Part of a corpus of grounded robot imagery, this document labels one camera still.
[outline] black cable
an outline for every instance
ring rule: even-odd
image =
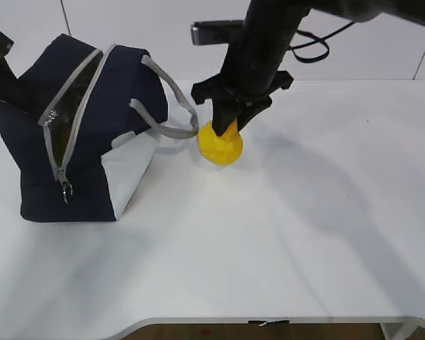
[[[330,39],[332,37],[334,37],[335,35],[343,32],[344,30],[350,28],[352,25],[354,25],[354,22],[350,22],[347,23],[345,26],[343,26],[342,28],[339,28],[338,30],[335,30],[334,32],[332,32],[331,34],[326,35],[323,38],[317,37],[316,35],[314,35],[313,33],[310,32],[305,32],[303,30],[297,30],[296,33],[299,35],[302,35],[303,37],[307,37],[312,39],[313,41],[311,42],[307,42],[305,44],[302,45],[297,45],[297,46],[290,46],[287,51],[291,51],[293,52],[293,55],[295,56],[295,58],[299,61],[299,62],[303,62],[305,64],[312,64],[314,62],[320,62],[324,59],[326,59],[329,56],[330,53],[330,48],[329,45],[327,44],[326,40]],[[316,45],[316,44],[321,44],[326,48],[326,52],[323,53],[322,55],[319,55],[317,57],[313,57],[313,58],[304,58],[304,57],[300,57],[298,54],[296,54],[296,50],[300,50],[304,47],[309,47],[312,45]]]
[[[334,36],[336,36],[337,34],[343,32],[344,30],[347,30],[348,28],[350,28],[352,25],[354,25],[355,22],[351,21],[350,23],[347,23],[345,26],[343,26],[342,28],[339,28],[338,30],[335,30],[334,32],[332,32],[331,34],[326,35],[325,37],[321,38],[322,40],[328,40]],[[302,45],[297,45],[297,46],[290,46],[288,48],[288,51],[293,51],[293,50],[299,50],[300,48],[304,48],[304,47],[309,47],[312,45],[317,44],[317,41],[311,41],[311,42],[307,42],[305,44]]]
[[[68,16],[66,15],[66,9],[64,9],[63,0],[60,0],[60,3],[62,5],[62,12],[63,12],[63,16],[64,16],[64,23],[66,24],[66,29],[68,30],[68,35],[70,37],[72,37],[71,28],[69,27],[69,22],[68,22]]]

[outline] zipper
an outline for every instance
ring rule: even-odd
[[[56,181],[60,182],[60,185],[62,187],[62,195],[63,195],[63,201],[68,204],[69,200],[74,195],[74,188],[72,184],[69,182],[66,172],[67,172],[67,165],[69,161],[71,160],[72,153],[74,151],[74,147],[77,141],[77,135],[79,134],[79,128],[81,120],[84,116],[84,111],[86,109],[86,104],[88,103],[88,100],[90,98],[91,92],[93,91],[94,86],[96,85],[96,82],[98,81],[98,78],[102,72],[102,69],[106,63],[106,59],[109,56],[111,50],[115,47],[113,45],[109,51],[102,57],[101,62],[98,65],[98,68],[96,69],[93,78],[91,79],[91,82],[89,84],[88,89],[86,90],[84,97],[81,100],[81,103],[79,104],[79,107],[77,108],[76,114],[74,116],[72,126],[71,126],[71,132],[69,134],[69,139],[67,142],[67,146],[64,149],[62,164],[58,166],[57,162],[55,161],[55,156],[53,153],[52,148],[52,134],[50,132],[50,123],[57,117],[57,112],[54,110],[55,105],[58,103],[58,101],[61,99],[61,97],[66,93],[69,86],[72,85],[74,80],[78,77],[78,75],[81,73],[81,71],[93,60],[94,57],[100,53],[100,50],[94,50],[75,70],[74,72],[69,76],[68,80],[64,83],[62,88],[59,90],[57,95],[52,99],[49,106],[45,109],[44,113],[41,115],[41,118],[38,121],[38,124],[42,126],[43,132],[44,132],[44,140],[45,140],[45,146],[47,150],[47,155],[49,158],[50,165],[52,167],[52,171],[54,174],[54,178]]]
[[[57,170],[57,178],[60,184],[62,185],[63,201],[68,204],[69,199],[71,199],[71,197],[74,195],[74,188],[72,187],[72,184],[68,181],[65,170],[59,168]]]

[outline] white bag panel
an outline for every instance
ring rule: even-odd
[[[151,129],[134,136],[101,157],[117,220],[145,174],[159,141],[160,134]]]

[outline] gray zipper trim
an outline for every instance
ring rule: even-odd
[[[49,157],[49,162],[52,167],[52,171],[54,174],[54,178],[56,181],[58,181],[58,175],[57,175],[57,162],[55,161],[53,149],[52,149],[52,134],[50,132],[48,123],[50,122],[52,110],[54,109],[55,105],[58,103],[58,101],[63,97],[63,95],[66,93],[67,89],[72,85],[74,80],[78,77],[80,72],[94,59],[96,55],[101,53],[101,50],[94,50],[90,55],[84,59],[83,62],[80,63],[80,65],[71,73],[69,78],[65,81],[62,88],[57,92],[55,97],[50,101],[47,108],[42,113],[38,124],[42,126],[42,130],[44,132],[44,141],[45,141],[45,147],[47,150],[47,155]]]
[[[63,95],[66,93],[67,89],[71,86],[72,82],[74,80],[76,80],[77,76],[80,74],[80,72],[82,72],[82,70],[85,68],[86,65],[88,65],[90,63],[91,60],[94,59],[94,57],[96,55],[98,55],[99,53],[101,53],[101,50],[94,50],[92,53],[90,53],[90,55],[84,59],[83,62],[81,62],[79,64],[79,66],[71,73],[71,75],[69,76],[69,78],[65,81],[65,83],[63,84],[62,88],[58,91],[58,93],[55,95],[55,97],[50,101],[49,105],[47,106],[47,108],[44,110],[44,112],[42,113],[38,124],[41,126],[44,126],[47,122],[47,119],[49,118],[49,114],[50,112],[53,110],[53,108],[55,107],[55,104],[58,103],[58,101],[61,99],[61,97],[63,97]]]
[[[76,141],[77,136],[79,135],[79,128],[80,124],[82,122],[82,118],[84,117],[84,113],[86,110],[86,106],[88,104],[88,101],[90,99],[91,92],[93,92],[93,89],[98,82],[99,76],[101,75],[101,72],[106,65],[106,61],[108,59],[108,56],[112,52],[112,50],[115,48],[116,45],[112,45],[107,53],[102,57],[101,62],[99,63],[98,69],[96,70],[93,79],[91,80],[91,83],[88,86],[88,89],[86,90],[84,97],[82,98],[82,101],[80,102],[79,107],[77,108],[76,115],[74,116],[74,120],[72,122],[72,128],[71,128],[71,134],[69,135],[68,143],[66,145],[66,149],[64,150],[61,170],[63,170],[66,173],[66,167],[71,160],[72,153],[74,152],[74,148],[76,147]]]

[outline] zipper pull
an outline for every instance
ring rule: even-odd
[[[60,184],[62,185],[63,201],[68,204],[68,194],[71,198],[74,195],[74,189],[72,188],[72,184],[68,181],[66,171],[64,169],[58,169],[57,176]]]

